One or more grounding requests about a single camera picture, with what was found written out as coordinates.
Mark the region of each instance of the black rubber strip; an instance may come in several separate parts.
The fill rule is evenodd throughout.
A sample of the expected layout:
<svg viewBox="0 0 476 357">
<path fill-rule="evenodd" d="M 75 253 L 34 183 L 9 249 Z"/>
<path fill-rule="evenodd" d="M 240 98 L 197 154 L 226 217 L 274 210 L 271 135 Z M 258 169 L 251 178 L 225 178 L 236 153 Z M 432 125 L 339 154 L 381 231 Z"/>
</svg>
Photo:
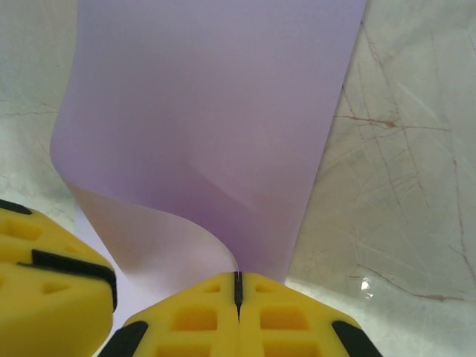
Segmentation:
<svg viewBox="0 0 476 357">
<path fill-rule="evenodd" d="M 237 313 L 238 313 L 238 321 L 239 321 L 239 313 L 241 310 L 241 305 L 243 303 L 243 276 L 241 271 L 235 271 L 234 282 L 235 282 L 234 299 L 235 299 L 235 305 L 237 305 Z"/>
<path fill-rule="evenodd" d="M 147 328 L 147 322 L 136 321 L 118 329 L 98 357 L 133 357 Z"/>
<path fill-rule="evenodd" d="M 344 321 L 332 323 L 349 357 L 382 357 L 364 331 Z"/>
<path fill-rule="evenodd" d="M 114 310 L 116 310 L 118 305 L 118 289 L 116 286 L 116 274 L 112 269 L 107 266 L 88 263 L 82 260 L 48 253 L 47 251 L 38 251 L 36 249 L 31 251 L 31 259 L 31 264 L 19 263 L 19 265 L 105 280 L 111 286 L 112 305 Z"/>
<path fill-rule="evenodd" d="M 32 213 L 25 206 L 19 205 L 18 203 L 5 201 L 4 199 L 0 199 L 0 208 L 3 208 L 4 210 L 11 210 L 12 212 L 21 213 L 21 214 L 31 214 Z"/>
</svg>

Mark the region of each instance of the curled paper sheet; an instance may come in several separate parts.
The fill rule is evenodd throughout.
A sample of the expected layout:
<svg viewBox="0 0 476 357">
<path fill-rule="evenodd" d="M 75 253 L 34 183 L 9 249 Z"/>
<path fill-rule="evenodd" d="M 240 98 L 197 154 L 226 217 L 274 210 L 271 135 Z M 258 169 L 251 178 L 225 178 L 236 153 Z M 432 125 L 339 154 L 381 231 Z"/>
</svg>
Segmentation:
<svg viewBox="0 0 476 357">
<path fill-rule="evenodd" d="M 78 1 L 51 155 L 147 302 L 284 280 L 364 3 Z"/>
</svg>

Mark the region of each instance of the black rubber pad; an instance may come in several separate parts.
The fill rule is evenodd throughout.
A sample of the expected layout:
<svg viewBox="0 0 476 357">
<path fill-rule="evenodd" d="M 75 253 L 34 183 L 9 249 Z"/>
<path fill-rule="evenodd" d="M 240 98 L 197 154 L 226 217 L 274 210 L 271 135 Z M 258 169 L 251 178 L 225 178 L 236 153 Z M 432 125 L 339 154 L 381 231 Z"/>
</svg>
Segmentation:
<svg viewBox="0 0 476 357">
<path fill-rule="evenodd" d="M 382 357 L 361 329 L 343 321 L 333 322 L 332 327 L 349 353 L 349 357 Z"/>
<path fill-rule="evenodd" d="M 17 203 L 5 201 L 0 199 L 0 208 L 4 210 L 11 210 L 12 212 L 21 213 L 21 214 L 31 214 L 31 211 L 25 206 L 19 205 Z"/>
<path fill-rule="evenodd" d="M 239 313 L 241 310 L 241 305 L 243 303 L 243 276 L 241 271 L 235 271 L 234 282 L 235 282 L 234 299 L 235 299 L 235 305 L 237 305 L 238 321 L 239 321 Z"/>
<path fill-rule="evenodd" d="M 133 357 L 149 325 L 136 321 L 116 332 L 98 357 Z"/>
<path fill-rule="evenodd" d="M 88 263 L 46 251 L 38 251 L 36 249 L 31 251 L 31 259 L 33 261 L 31 264 L 19 263 L 19 265 L 105 280 L 111 286 L 112 305 L 114 310 L 116 310 L 116 306 L 118 305 L 118 289 L 116 286 L 116 274 L 112 269 L 107 266 Z"/>
</svg>

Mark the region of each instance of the purple paper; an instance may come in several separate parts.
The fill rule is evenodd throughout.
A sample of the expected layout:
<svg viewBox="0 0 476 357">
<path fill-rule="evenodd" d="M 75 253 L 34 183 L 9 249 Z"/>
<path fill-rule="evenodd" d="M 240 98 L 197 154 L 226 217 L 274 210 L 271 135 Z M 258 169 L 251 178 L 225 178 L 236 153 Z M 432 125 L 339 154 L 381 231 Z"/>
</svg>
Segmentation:
<svg viewBox="0 0 476 357">
<path fill-rule="evenodd" d="M 70 187 L 188 219 L 241 270 L 282 281 L 364 5 L 79 0 L 56 169 Z M 113 214 L 84 206 L 94 227 Z M 127 248 L 108 231 L 121 266 Z"/>
</svg>

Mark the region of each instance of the marble surface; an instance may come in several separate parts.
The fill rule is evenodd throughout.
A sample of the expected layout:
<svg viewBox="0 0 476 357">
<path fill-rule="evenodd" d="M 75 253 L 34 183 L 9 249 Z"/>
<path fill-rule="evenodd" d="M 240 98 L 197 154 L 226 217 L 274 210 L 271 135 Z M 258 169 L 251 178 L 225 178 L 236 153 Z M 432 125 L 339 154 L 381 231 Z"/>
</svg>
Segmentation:
<svg viewBox="0 0 476 357">
<path fill-rule="evenodd" d="M 3 0 L 0 196 L 74 227 L 51 129 L 73 0 Z M 476 3 L 370 0 L 287 283 L 384 356 L 476 349 Z"/>
</svg>

